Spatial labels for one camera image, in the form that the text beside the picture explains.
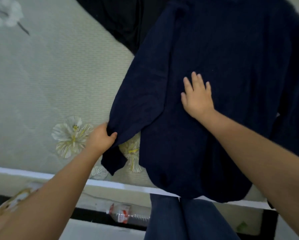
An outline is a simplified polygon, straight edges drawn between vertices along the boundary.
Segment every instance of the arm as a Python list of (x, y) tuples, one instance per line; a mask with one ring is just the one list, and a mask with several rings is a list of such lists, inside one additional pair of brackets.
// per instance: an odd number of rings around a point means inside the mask
[(86, 148), (19, 206), (0, 231), (0, 239), (59, 239), (98, 158), (114, 143), (117, 133), (107, 124), (91, 133)]
[(299, 157), (215, 111), (209, 82), (184, 78), (184, 109), (198, 120), (299, 235)]

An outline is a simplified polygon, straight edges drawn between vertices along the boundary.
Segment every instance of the leg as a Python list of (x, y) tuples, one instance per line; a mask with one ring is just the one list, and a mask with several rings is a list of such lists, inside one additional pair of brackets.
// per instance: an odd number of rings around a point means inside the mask
[(152, 212), (144, 240), (188, 240), (178, 198), (151, 194)]
[(239, 240), (212, 202), (180, 199), (190, 240)]

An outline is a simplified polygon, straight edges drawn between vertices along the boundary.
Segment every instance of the navy blue shirt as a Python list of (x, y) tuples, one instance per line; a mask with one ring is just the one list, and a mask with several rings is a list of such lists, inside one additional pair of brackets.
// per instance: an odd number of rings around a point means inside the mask
[(241, 200), (251, 182), (183, 109), (183, 78), (201, 73), (215, 109), (299, 156), (299, 15), (285, 0), (174, 0), (137, 52), (115, 97), (102, 164), (141, 131), (139, 164), (181, 197)]

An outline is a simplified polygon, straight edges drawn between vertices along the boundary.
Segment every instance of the person's left hand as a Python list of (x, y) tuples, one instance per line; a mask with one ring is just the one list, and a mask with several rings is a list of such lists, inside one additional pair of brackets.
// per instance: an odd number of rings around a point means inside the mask
[(117, 137), (117, 132), (107, 135), (106, 132), (107, 123), (103, 123), (96, 127), (93, 132), (90, 134), (86, 142), (85, 149), (91, 153), (102, 155), (107, 151), (115, 142)]

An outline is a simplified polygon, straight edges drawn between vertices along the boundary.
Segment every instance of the person's right arm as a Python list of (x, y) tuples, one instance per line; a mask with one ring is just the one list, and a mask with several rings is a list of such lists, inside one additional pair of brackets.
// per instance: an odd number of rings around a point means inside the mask
[(299, 235), (299, 157), (214, 109), (211, 86), (184, 78), (184, 109), (219, 141), (231, 159)]

